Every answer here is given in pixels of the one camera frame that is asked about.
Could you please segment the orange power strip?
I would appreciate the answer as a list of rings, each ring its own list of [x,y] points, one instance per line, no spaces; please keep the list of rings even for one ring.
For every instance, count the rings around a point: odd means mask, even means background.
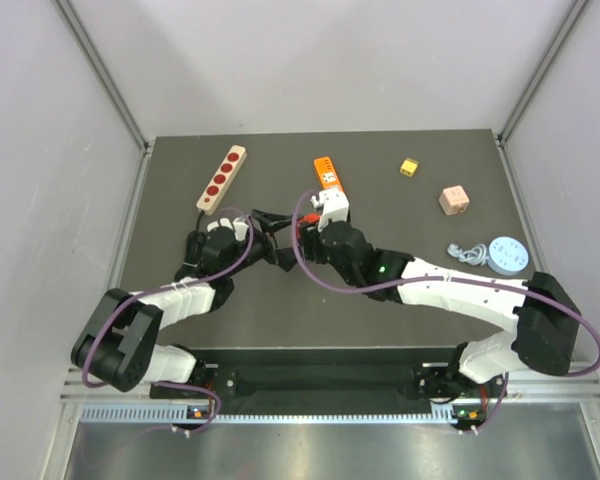
[[[337,188],[343,191],[342,184],[330,157],[316,158],[313,162],[314,169],[323,190]]]

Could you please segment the yellow cube charger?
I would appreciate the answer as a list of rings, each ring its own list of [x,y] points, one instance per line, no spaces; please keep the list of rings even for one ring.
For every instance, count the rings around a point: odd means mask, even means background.
[[[419,162],[415,159],[406,158],[401,166],[400,173],[407,177],[413,177],[419,166]]]

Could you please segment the red plug adapter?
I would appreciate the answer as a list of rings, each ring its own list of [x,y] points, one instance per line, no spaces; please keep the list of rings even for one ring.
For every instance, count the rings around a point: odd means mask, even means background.
[[[308,228],[309,226],[317,224],[320,221],[320,218],[321,218],[321,215],[318,213],[307,214],[299,219],[298,227],[300,229]]]

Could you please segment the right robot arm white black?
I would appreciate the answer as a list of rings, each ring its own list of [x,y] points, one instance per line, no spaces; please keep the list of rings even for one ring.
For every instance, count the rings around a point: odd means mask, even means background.
[[[569,374],[579,311],[559,281],[545,272],[505,280],[446,269],[411,254],[373,247],[346,221],[292,225],[298,264],[331,266],[345,294],[426,306],[497,327],[496,334],[458,345],[446,370],[449,388],[467,396],[509,372]]]

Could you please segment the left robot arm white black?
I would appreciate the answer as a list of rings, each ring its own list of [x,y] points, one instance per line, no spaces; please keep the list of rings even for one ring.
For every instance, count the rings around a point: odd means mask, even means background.
[[[136,293],[114,288],[102,296],[72,348],[72,364],[92,388],[128,392],[142,382],[168,382],[185,396],[200,394],[207,382],[203,364],[183,346],[158,345],[159,332],[221,308],[234,290],[233,275],[259,261],[290,270],[293,252],[275,238],[290,224],[288,216],[254,210],[191,231],[173,282]]]

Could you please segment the white usb charger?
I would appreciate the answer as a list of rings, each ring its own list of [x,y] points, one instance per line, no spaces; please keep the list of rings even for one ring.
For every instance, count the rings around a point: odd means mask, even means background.
[[[229,234],[231,239],[237,242],[243,242],[249,234],[249,223],[247,218],[239,216],[234,219],[222,217],[219,220],[211,222],[207,226],[207,234]]]

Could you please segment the beige red power strip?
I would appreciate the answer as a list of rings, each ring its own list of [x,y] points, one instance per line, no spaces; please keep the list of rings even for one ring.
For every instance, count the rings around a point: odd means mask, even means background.
[[[202,212],[205,216],[210,216],[216,211],[246,158],[247,150],[245,147],[233,145],[229,149],[196,202],[196,208],[199,212]]]

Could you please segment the pink cube adapter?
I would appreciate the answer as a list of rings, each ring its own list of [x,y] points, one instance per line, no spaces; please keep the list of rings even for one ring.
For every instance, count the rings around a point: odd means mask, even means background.
[[[462,185],[444,188],[438,201],[447,216],[463,213],[470,204],[470,198]]]

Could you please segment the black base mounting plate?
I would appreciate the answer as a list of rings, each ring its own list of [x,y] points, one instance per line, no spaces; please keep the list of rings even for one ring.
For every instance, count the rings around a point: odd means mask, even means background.
[[[497,382],[475,383],[442,367],[415,364],[224,364],[196,367],[188,385],[206,387],[222,399],[260,392],[389,391],[408,400],[486,398]]]

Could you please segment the blue round power socket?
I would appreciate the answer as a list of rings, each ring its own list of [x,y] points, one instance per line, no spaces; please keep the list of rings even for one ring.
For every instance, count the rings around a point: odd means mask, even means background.
[[[500,236],[489,243],[486,263],[491,270],[500,275],[514,276],[528,266],[529,253],[515,238]]]

